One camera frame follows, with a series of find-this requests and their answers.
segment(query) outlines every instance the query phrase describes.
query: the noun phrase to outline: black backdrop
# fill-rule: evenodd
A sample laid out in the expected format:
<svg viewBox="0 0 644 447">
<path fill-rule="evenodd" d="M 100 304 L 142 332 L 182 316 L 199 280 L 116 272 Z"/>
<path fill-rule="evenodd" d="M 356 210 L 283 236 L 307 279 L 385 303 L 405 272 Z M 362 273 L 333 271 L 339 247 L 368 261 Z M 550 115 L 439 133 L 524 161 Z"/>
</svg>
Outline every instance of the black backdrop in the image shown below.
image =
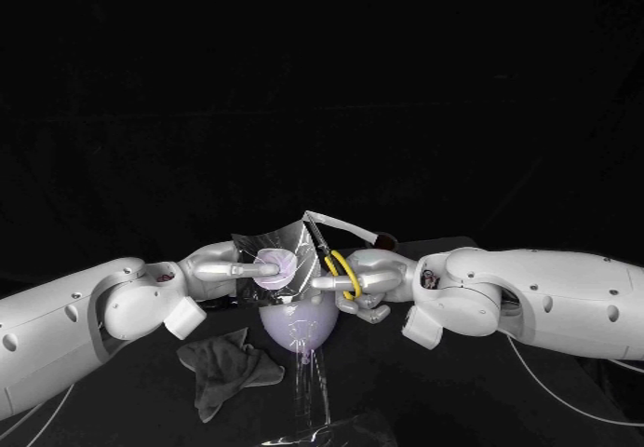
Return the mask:
<svg viewBox="0 0 644 447">
<path fill-rule="evenodd" d="M 305 210 L 644 264 L 643 17 L 627 1 L 5 13 L 3 291 Z"/>
</svg>

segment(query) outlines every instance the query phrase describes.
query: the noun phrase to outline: black table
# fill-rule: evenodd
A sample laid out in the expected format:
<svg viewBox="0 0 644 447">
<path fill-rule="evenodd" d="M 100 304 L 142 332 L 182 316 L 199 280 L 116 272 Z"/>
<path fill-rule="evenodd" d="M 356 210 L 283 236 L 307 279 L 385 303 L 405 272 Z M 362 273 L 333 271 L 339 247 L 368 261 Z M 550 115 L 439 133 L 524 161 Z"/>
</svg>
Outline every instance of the black table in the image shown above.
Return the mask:
<svg viewBox="0 0 644 447">
<path fill-rule="evenodd" d="M 400 253 L 418 259 L 465 246 L 476 242 L 450 237 L 403 243 Z M 446 331 L 434 350 L 408 340 L 401 327 L 410 306 L 391 304 L 392 315 L 374 326 L 341 315 L 323 346 L 333 420 L 378 410 L 401 446 L 644 446 L 635 428 L 597 422 L 554 400 L 501 333 L 475 338 Z M 243 327 L 250 328 L 248 343 L 269 352 L 287 374 L 279 385 L 246 389 L 204 424 L 194 408 L 195 375 L 176 350 Z M 519 349 L 564 399 L 587 412 L 624 420 L 575 358 L 525 345 Z M 258 311 L 214 313 L 188 340 L 161 328 L 77 384 L 35 447 L 244 447 L 274 440 L 295 432 L 295 375 L 295 355 L 269 337 Z M 28 444 L 61 398 L 12 434 L 15 445 Z"/>
</svg>

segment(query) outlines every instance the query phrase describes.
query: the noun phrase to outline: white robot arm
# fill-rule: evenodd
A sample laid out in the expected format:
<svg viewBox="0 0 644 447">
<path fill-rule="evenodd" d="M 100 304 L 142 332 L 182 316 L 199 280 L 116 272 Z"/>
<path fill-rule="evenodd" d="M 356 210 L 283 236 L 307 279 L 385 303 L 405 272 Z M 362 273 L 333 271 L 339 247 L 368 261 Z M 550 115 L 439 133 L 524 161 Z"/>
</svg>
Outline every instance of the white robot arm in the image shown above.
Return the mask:
<svg viewBox="0 0 644 447">
<path fill-rule="evenodd" d="M 430 349 L 446 328 L 472 336 L 501 331 L 526 345 L 581 357 L 644 359 L 642 267 L 588 253 L 476 248 L 418 262 L 390 251 L 356 251 L 348 262 L 361 283 L 372 278 L 372 289 L 377 270 L 397 272 L 398 281 L 388 279 L 390 292 L 377 300 L 367 295 L 348 303 L 338 293 L 341 309 L 378 322 L 375 302 L 414 301 L 403 333 Z M 313 285 L 354 290 L 346 277 L 316 278 Z"/>
<path fill-rule="evenodd" d="M 0 300 L 0 420 L 57 396 L 162 324 L 185 339 L 205 320 L 197 302 L 235 279 L 279 273 L 240 264 L 233 241 L 179 263 L 123 258 Z"/>
</svg>

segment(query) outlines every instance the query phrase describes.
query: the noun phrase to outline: dark towel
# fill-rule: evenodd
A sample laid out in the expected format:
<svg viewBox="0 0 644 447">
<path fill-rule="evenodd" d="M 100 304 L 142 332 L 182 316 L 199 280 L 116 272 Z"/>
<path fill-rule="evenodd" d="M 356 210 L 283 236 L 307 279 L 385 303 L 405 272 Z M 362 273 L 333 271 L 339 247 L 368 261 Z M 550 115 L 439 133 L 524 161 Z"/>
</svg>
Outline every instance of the dark towel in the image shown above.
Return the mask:
<svg viewBox="0 0 644 447">
<path fill-rule="evenodd" d="M 248 386 L 276 385 L 283 381 L 284 367 L 263 350 L 244 344 L 248 328 L 184 345 L 179 360 L 197 373 L 195 407 L 207 423 L 225 401 Z"/>
</svg>

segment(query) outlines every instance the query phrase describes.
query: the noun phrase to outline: yellow ring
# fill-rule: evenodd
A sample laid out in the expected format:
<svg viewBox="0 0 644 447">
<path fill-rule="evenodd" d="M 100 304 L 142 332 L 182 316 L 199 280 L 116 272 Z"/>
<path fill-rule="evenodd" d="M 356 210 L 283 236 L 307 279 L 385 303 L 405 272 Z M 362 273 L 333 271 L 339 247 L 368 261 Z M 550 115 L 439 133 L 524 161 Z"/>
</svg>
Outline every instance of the yellow ring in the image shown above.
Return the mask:
<svg viewBox="0 0 644 447">
<path fill-rule="evenodd" d="M 349 266 L 349 263 L 346 262 L 345 258 L 339 254 L 339 252 L 336 250 L 333 250 L 332 254 L 333 254 L 333 257 L 339 260 L 339 262 L 342 264 L 342 268 L 345 269 L 346 275 L 352 279 L 352 284 L 354 284 L 354 289 L 356 291 L 356 295 L 352 295 L 352 293 L 349 291 L 346 291 L 343 294 L 345 294 L 345 298 L 348 300 L 354 301 L 362 295 L 362 287 L 361 287 L 359 279 L 356 277 L 356 274 L 354 273 L 354 270 L 352 270 L 352 267 Z"/>
</svg>

